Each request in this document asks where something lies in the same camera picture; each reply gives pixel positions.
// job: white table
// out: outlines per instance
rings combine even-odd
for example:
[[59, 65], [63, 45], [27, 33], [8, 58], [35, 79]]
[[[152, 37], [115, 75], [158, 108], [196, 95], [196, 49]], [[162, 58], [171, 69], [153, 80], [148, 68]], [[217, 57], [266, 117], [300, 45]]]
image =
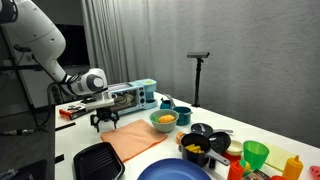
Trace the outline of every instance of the white table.
[[[125, 126], [128, 123], [138, 119], [144, 119], [151, 125], [149, 115], [159, 109], [160, 99], [164, 97], [161, 94], [155, 93], [155, 98], [158, 99], [158, 107], [149, 110], [141, 110], [131, 114], [120, 116], [117, 127]], [[178, 151], [178, 145], [175, 141], [175, 136], [179, 131], [189, 133], [193, 123], [206, 123], [214, 129], [231, 129], [234, 132], [230, 134], [231, 139], [244, 142], [246, 140], [256, 140], [259, 142], [267, 142], [283, 148], [289, 152], [298, 154], [300, 160], [304, 164], [304, 169], [300, 175], [300, 179], [312, 179], [309, 167], [311, 165], [320, 166], [320, 149], [313, 146], [289, 139], [287, 137], [254, 127], [252, 125], [237, 121], [235, 119], [222, 116], [220, 114], [205, 110], [203, 108], [191, 107], [190, 104], [174, 99], [176, 106], [190, 107], [193, 114], [191, 115], [191, 123], [187, 126], [177, 126], [172, 132], [167, 133], [168, 138], [152, 148], [137, 155], [133, 159], [125, 162], [125, 172], [121, 179], [137, 179], [140, 173], [150, 164], [164, 158], [182, 158]], [[90, 125], [90, 114], [84, 115], [74, 121], [67, 121], [59, 116], [59, 110], [69, 104], [56, 106], [56, 128], [63, 125], [75, 122], [76, 125], [57, 131], [55, 136], [55, 156], [64, 155], [64, 161], [55, 165], [55, 179], [57, 180], [72, 180], [75, 179], [73, 157], [81, 150], [101, 142], [100, 133], [114, 129], [113, 122], [101, 122], [100, 133], [97, 133], [96, 128]], [[229, 166], [224, 166], [221, 163], [216, 163], [215, 170], [211, 170], [208, 166], [203, 168], [212, 179], [226, 179], [229, 171]], [[272, 175], [281, 175], [281, 172], [264, 164], [261, 168], [263, 172]]]

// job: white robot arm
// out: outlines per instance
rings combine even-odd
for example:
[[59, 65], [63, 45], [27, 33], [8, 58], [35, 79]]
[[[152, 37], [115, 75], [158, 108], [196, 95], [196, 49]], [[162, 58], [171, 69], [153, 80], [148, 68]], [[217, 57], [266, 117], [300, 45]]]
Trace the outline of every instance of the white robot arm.
[[32, 51], [47, 74], [74, 96], [103, 92], [107, 80], [102, 69], [68, 75], [57, 62], [65, 39], [53, 22], [30, 0], [0, 0], [0, 25], [19, 37]]

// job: plate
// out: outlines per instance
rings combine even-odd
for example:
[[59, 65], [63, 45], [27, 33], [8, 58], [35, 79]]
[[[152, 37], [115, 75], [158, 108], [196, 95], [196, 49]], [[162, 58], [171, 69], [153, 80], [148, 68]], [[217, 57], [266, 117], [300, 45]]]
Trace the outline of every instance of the plate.
[[168, 158], [149, 165], [138, 180], [210, 180], [208, 174], [192, 162]]

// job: black frying pan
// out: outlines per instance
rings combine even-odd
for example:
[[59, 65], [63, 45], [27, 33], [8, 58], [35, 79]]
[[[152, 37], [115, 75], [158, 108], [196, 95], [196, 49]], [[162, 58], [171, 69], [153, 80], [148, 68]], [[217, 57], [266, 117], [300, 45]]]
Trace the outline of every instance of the black frying pan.
[[[216, 132], [209, 136], [211, 149], [214, 150], [218, 154], [222, 154], [224, 151], [226, 151], [230, 144], [231, 144], [231, 138], [230, 136], [225, 132]], [[216, 160], [210, 158], [209, 161], [209, 168], [214, 169], [216, 164]]]

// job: pan handle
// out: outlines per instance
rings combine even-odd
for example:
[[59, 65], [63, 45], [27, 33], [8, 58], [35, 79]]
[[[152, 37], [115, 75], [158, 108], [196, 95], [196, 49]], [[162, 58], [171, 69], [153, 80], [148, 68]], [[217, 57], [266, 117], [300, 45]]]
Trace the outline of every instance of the pan handle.
[[228, 159], [224, 158], [223, 156], [221, 156], [220, 154], [216, 153], [212, 149], [210, 149], [210, 151], [207, 152], [207, 156], [219, 161], [220, 163], [222, 163], [225, 166], [229, 166], [230, 165], [230, 161]]

